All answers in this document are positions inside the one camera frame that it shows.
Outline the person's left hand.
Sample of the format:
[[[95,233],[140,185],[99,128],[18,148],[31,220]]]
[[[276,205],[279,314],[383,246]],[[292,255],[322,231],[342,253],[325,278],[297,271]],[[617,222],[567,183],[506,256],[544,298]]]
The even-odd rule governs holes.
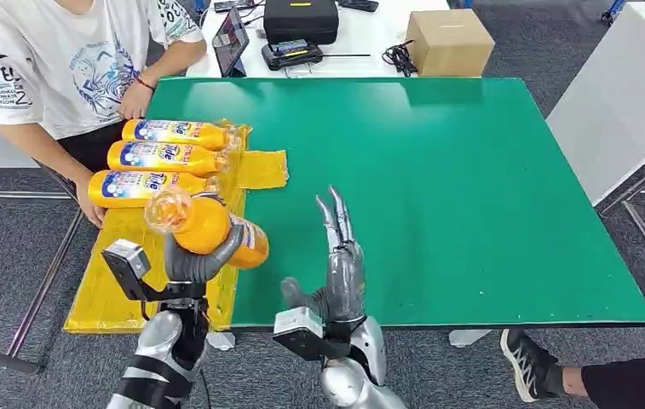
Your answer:
[[[144,118],[152,96],[152,88],[138,82],[132,83],[120,102],[118,109],[120,116],[126,120]]]

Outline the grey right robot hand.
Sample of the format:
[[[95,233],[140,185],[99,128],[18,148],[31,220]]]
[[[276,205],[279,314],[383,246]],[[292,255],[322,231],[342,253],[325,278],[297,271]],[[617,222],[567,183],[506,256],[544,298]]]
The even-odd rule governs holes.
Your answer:
[[[298,281],[286,277],[280,289],[288,308],[307,307],[326,323],[347,323],[365,316],[365,271],[363,250],[354,230],[343,196],[328,187],[333,204],[317,196],[315,202],[323,215],[327,237],[326,284],[315,292],[303,292]]]

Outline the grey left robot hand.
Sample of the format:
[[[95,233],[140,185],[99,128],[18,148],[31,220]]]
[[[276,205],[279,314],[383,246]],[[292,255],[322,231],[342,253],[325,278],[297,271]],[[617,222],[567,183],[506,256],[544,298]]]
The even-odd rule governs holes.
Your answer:
[[[244,228],[231,227],[228,236],[210,254],[193,253],[180,246],[172,233],[164,236],[164,271],[170,281],[188,281],[197,284],[214,279],[241,246]]]

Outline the person's right hand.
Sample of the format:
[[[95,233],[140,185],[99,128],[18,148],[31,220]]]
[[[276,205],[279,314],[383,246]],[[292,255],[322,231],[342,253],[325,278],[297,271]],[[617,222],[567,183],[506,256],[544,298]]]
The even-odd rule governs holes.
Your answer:
[[[88,220],[98,228],[102,228],[107,210],[94,204],[89,196],[89,184],[92,174],[87,172],[73,179],[79,206]]]

